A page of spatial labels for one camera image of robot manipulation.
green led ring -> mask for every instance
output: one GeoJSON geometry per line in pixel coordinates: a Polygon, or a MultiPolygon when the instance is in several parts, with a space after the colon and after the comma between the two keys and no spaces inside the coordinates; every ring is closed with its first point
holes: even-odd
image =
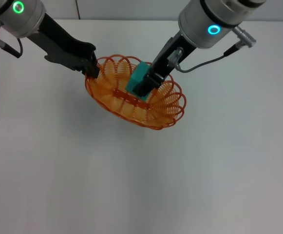
{"type": "Polygon", "coordinates": [[[13,5],[13,9],[14,9],[14,12],[16,12],[17,14],[21,14],[23,11],[24,11],[24,5],[21,1],[16,1],[13,5]],[[21,6],[21,10],[17,10],[17,6],[20,5],[21,6]]]}

blue led ring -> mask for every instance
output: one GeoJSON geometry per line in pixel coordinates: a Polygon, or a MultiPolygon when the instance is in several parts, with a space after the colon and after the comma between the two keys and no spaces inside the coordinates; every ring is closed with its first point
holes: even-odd
{"type": "Polygon", "coordinates": [[[217,25],[212,25],[208,28],[208,33],[211,35],[216,35],[220,33],[221,28],[217,25]]]}

orange wire basket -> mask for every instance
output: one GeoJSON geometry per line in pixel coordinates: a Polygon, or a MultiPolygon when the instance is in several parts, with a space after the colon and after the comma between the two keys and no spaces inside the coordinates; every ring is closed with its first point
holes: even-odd
{"type": "Polygon", "coordinates": [[[146,101],[142,101],[125,90],[131,74],[140,63],[138,58],[112,55],[99,58],[98,62],[98,78],[86,76],[85,86],[104,109],[131,123],[154,130],[174,126],[183,117],[187,100],[172,76],[160,88],[154,89],[146,101]]]}

cable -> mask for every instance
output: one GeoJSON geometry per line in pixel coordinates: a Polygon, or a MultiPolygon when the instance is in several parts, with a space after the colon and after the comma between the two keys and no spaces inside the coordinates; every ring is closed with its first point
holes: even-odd
{"type": "Polygon", "coordinates": [[[22,46],[22,42],[19,38],[17,38],[17,41],[19,42],[19,46],[20,46],[20,57],[23,55],[23,46],[22,46]]]}
{"type": "Polygon", "coordinates": [[[0,48],[4,51],[6,51],[7,53],[15,56],[16,58],[20,58],[23,54],[23,46],[21,43],[20,39],[17,39],[17,41],[19,42],[19,46],[20,46],[20,53],[15,50],[13,47],[11,47],[10,45],[8,45],[7,43],[3,42],[0,40],[0,48]]]}
{"type": "Polygon", "coordinates": [[[193,70],[199,68],[199,67],[202,67],[204,65],[207,65],[207,64],[210,64],[210,63],[213,63],[213,62],[217,62],[219,60],[222,60],[230,55],[232,55],[233,53],[239,51],[241,48],[243,48],[245,46],[245,44],[242,42],[242,41],[239,41],[238,43],[234,44],[233,46],[231,46],[229,49],[227,49],[225,52],[224,52],[224,55],[222,55],[221,57],[219,58],[216,58],[216,59],[213,59],[211,61],[208,61],[208,62],[203,62],[195,67],[192,67],[191,69],[189,70],[182,70],[179,63],[176,63],[174,66],[175,66],[175,69],[179,72],[182,72],[182,73],[189,73],[189,72],[192,72],[193,70]]]}
{"type": "Polygon", "coordinates": [[[199,65],[197,65],[197,66],[195,66],[195,67],[192,67],[192,68],[189,69],[189,70],[182,70],[182,69],[180,68],[180,65],[177,64],[176,67],[175,67],[175,69],[176,69],[177,71],[179,71],[179,72],[182,72],[182,73],[189,73],[189,72],[192,72],[193,70],[195,70],[195,69],[197,69],[197,68],[199,68],[199,67],[202,67],[202,66],[204,66],[204,65],[207,65],[207,64],[210,64],[210,63],[213,63],[213,62],[217,62],[217,61],[219,61],[219,60],[221,60],[221,59],[224,59],[224,58],[225,58],[225,56],[222,55],[222,56],[219,57],[219,58],[213,59],[213,60],[208,61],[208,62],[201,63],[201,64],[199,64],[199,65]]]}

white wall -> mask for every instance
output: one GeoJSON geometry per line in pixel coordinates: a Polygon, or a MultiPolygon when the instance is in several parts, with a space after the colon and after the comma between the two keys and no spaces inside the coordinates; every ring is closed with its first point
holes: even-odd
{"type": "MultiPolygon", "coordinates": [[[[176,20],[189,0],[78,0],[82,19],[176,20]]],[[[267,0],[249,20],[283,20],[283,0],[267,0]]]]}
{"type": "Polygon", "coordinates": [[[55,19],[77,19],[75,0],[41,0],[47,13],[55,19]]]}

